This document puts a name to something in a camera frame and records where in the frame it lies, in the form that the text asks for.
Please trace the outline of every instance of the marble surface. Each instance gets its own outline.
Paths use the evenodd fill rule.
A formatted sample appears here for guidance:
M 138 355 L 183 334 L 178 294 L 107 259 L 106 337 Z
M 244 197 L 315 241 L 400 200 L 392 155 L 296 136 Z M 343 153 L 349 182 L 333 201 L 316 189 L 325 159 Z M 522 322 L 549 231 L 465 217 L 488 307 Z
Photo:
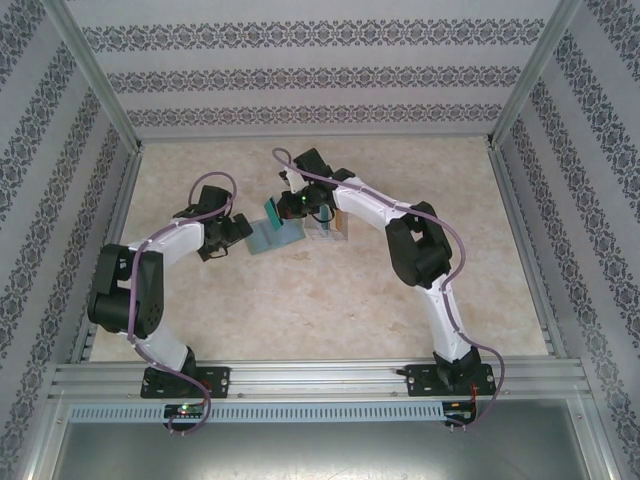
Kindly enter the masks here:
M 470 336 L 505 355 L 546 354 L 483 139 L 359 137 L 225 140 L 146 147 L 123 242 L 148 236 L 184 208 L 192 182 L 233 175 L 235 212 L 265 217 L 284 184 L 271 149 L 315 147 L 398 200 L 433 204 L 458 230 L 468 264 L 453 288 Z M 211 183 L 228 187 L 225 179 Z M 339 359 L 430 356 L 425 310 L 397 279 L 386 238 L 349 217 L 347 242 L 309 238 L 252 256 L 237 244 L 223 259 L 196 254 L 171 267 L 164 320 L 199 359 Z M 137 360 L 122 337 L 99 329 L 93 361 Z

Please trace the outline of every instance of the teal object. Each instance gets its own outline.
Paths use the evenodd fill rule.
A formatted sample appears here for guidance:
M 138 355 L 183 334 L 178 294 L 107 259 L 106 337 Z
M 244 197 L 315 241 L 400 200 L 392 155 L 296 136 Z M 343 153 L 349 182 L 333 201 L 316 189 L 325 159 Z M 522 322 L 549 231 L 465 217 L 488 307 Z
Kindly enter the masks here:
M 322 220 L 321 222 L 319 222 L 320 228 L 328 232 L 329 231 L 329 207 L 327 207 L 326 205 L 322 205 L 320 207 L 320 220 Z
M 280 222 L 282 224 L 279 225 L 278 229 L 274 228 L 273 221 L 269 218 L 251 223 L 253 233 L 245 238 L 251 255 L 275 250 L 305 238 L 304 228 L 302 228 L 300 220 L 280 220 Z
M 278 210 L 276 209 L 276 201 L 271 197 L 267 200 L 267 203 L 264 204 L 264 211 L 267 212 L 267 218 L 271 222 L 271 226 L 274 230 L 280 230 L 280 228 L 284 225 L 283 220 L 278 215 Z

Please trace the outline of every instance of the enclosure wall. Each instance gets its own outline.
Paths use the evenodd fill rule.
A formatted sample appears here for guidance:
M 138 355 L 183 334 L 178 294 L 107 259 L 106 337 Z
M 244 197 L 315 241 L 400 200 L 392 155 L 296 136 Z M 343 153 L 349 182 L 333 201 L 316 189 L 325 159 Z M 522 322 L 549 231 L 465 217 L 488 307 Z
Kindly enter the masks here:
M 143 140 L 486 134 L 556 4 L 68 2 Z
M 38 1 L 0 6 L 0 479 L 68 360 L 129 152 Z
M 623 478 L 640 475 L 639 9 L 584 2 L 499 145 Z

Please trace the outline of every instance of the black cable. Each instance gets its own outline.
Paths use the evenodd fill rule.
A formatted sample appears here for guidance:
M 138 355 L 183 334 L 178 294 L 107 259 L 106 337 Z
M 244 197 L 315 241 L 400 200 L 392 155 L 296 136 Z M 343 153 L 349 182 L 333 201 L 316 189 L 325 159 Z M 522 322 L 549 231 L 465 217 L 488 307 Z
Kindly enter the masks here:
M 331 218 L 329 220 L 321 220 L 318 217 L 316 217 L 313 213 L 310 213 L 309 215 L 311 215 L 311 218 L 313 218 L 318 223 L 329 223 L 331 222 L 331 220 L 336 218 L 336 211 L 331 207 L 329 207 L 329 210 L 331 211 Z

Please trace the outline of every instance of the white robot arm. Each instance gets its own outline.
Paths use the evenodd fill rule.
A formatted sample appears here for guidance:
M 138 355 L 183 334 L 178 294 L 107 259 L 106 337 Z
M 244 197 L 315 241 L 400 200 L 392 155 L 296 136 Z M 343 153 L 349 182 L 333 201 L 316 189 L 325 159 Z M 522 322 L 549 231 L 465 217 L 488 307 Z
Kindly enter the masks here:
M 179 379 L 176 381 L 161 367 L 194 378 L 196 363 L 193 351 L 161 321 L 165 274 L 171 265 L 193 252 L 198 252 L 203 261 L 225 256 L 231 245 L 252 233 L 242 214 L 233 219 L 229 213 L 200 221 L 195 218 L 224 208 L 230 196 L 222 188 L 204 186 L 198 203 L 177 213 L 171 222 L 174 228 L 151 241 L 140 255 L 133 320 L 135 348 L 143 358 L 152 359 L 151 367 L 157 367 L 156 377 L 164 377 L 165 383 L 173 382 L 174 387 L 177 385 L 172 391 L 184 387 L 184 391 L 189 392 L 191 386 Z M 193 222 L 184 222 L 190 218 Z M 91 322 L 108 332 L 128 335 L 131 290 L 123 283 L 131 279 L 134 256 L 145 241 L 128 246 L 110 244 L 100 252 L 87 313 Z
M 426 202 L 398 202 L 346 169 L 333 172 L 315 149 L 281 163 L 285 171 L 280 176 L 289 191 L 282 192 L 275 206 L 280 219 L 315 215 L 321 207 L 329 207 L 365 220 L 386 234 L 395 273 L 424 301 L 436 366 L 408 365 L 398 371 L 407 376 L 409 394 L 418 394 L 417 390 L 468 393 L 479 385 L 480 391 L 495 391 L 493 376 L 483 373 L 491 372 L 491 367 L 481 364 L 477 346 L 467 340 L 451 285 L 445 281 L 452 251 L 440 222 L 434 221 L 433 207 Z M 420 388 L 412 382 L 420 382 Z
M 367 187 L 369 191 L 375 192 L 373 188 L 365 185 L 358 177 L 348 178 L 345 180 L 345 183 L 350 183 L 360 188 Z M 383 195 L 382 193 L 376 193 L 381 197 L 386 197 L 386 195 Z M 388 207 L 375 197 L 363 193 L 362 190 L 337 187 L 333 191 L 333 198 L 338 209 L 363 219 L 382 232 L 385 231 L 385 227 L 387 227 L 393 219 L 400 218 L 405 215 L 395 208 Z M 397 206 L 404 206 L 407 208 L 411 207 L 408 203 L 396 202 L 389 197 L 386 198 Z M 427 308 L 427 318 L 431 324 L 434 350 L 438 355 L 440 355 L 440 357 L 453 363 L 455 360 L 461 359 L 469 353 L 470 345 L 462 340 L 460 335 L 454 331 L 447 316 L 441 289 L 442 282 L 445 278 L 446 274 L 442 274 L 435 278 L 431 282 L 431 288 L 424 288 L 420 285 L 416 285 L 414 288 L 418 291 L 418 294 L 424 301 Z M 447 285 L 446 288 L 449 304 L 454 314 L 455 321 L 458 326 L 460 326 L 461 331 L 465 333 L 460 313 L 458 312 L 458 307 L 453 297 L 451 285 Z
M 319 155 L 317 158 L 313 158 L 317 155 L 315 150 L 310 150 L 306 154 L 303 154 L 303 156 L 304 155 L 307 155 L 308 158 L 303 159 L 303 167 L 306 166 L 311 170 L 320 170 L 314 165 L 316 161 L 321 161 L 318 160 Z M 381 232 L 385 232 L 385 229 L 393 220 L 400 219 L 406 215 L 396 207 L 411 208 L 410 204 L 398 202 L 369 187 L 356 176 L 350 176 L 342 179 L 344 183 L 353 185 L 356 188 L 348 188 L 346 186 L 328 188 L 326 185 L 318 185 L 306 181 L 302 175 L 289 168 L 285 169 L 285 175 L 293 195 L 283 194 L 282 200 L 279 202 L 278 212 L 280 216 L 284 218 L 299 218 L 307 213 L 315 213 L 313 210 L 320 205 L 330 205 L 331 207 L 335 206 L 335 208 L 342 212 L 355 215 Z M 363 191 L 365 189 L 368 192 L 374 192 L 374 195 L 365 193 Z M 322 195 L 318 190 L 323 190 L 325 195 Z M 333 203 L 330 202 L 328 198 L 329 195 L 331 195 Z M 304 198 L 305 202 L 296 202 L 294 196 L 300 199 Z M 471 350 L 471 346 L 462 340 L 460 335 L 458 335 L 453 329 L 445 310 L 442 283 L 446 278 L 446 273 L 442 273 L 429 279 L 427 282 L 430 284 L 428 286 L 429 288 L 425 288 L 419 284 L 412 286 L 417 290 L 426 306 L 427 318 L 431 324 L 434 350 L 436 354 L 447 362 L 453 363 L 467 355 Z M 456 324 L 464 334 L 464 326 L 450 285 L 446 286 L 446 293 Z

